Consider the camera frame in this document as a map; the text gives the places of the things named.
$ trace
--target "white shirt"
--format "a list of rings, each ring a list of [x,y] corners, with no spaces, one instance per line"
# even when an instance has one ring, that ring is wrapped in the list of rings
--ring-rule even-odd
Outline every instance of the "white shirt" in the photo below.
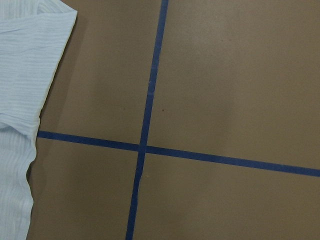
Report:
[[[25,240],[40,111],[77,11],[60,0],[0,0],[0,240]]]

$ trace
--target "white fabric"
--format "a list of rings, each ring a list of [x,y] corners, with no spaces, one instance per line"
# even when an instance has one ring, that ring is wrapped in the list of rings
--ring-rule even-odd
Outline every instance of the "white fabric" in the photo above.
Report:
[[[76,20],[60,0],[0,0],[0,240],[25,240],[39,115]]]

